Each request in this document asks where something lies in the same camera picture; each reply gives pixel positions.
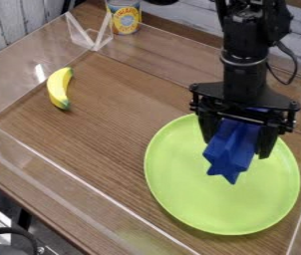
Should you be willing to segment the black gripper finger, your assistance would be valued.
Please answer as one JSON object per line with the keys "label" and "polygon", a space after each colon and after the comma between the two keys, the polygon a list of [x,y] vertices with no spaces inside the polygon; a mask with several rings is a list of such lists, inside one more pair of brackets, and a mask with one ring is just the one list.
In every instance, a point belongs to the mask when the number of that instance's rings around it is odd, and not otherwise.
{"label": "black gripper finger", "polygon": [[204,142],[210,142],[214,134],[216,133],[219,122],[220,116],[214,115],[212,113],[198,114],[199,129]]}
{"label": "black gripper finger", "polygon": [[278,137],[276,127],[262,127],[258,134],[256,154],[259,159],[268,157]]}

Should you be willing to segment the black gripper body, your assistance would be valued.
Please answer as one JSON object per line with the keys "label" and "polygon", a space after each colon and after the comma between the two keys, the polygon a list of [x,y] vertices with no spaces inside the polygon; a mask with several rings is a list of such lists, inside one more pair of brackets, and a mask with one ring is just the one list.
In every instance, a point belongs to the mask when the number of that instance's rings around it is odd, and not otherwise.
{"label": "black gripper body", "polygon": [[231,119],[239,122],[278,128],[278,134],[293,132],[295,114],[301,105],[293,99],[274,92],[264,86],[256,96],[223,94],[223,83],[195,83],[188,86],[191,92],[190,109],[199,113],[212,113],[220,120]]}

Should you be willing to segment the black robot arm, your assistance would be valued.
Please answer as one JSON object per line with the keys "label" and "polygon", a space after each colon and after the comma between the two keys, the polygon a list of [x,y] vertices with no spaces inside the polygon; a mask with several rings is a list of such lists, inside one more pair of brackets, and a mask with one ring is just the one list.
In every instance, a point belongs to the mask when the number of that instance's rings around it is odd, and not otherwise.
{"label": "black robot arm", "polygon": [[290,49],[280,39],[290,33],[290,14],[284,0],[214,0],[223,32],[219,60],[223,80],[194,83],[190,109],[198,116],[204,140],[211,140],[226,119],[259,127],[254,153],[266,158],[282,134],[293,131],[301,105],[270,89],[272,74],[268,49]]}

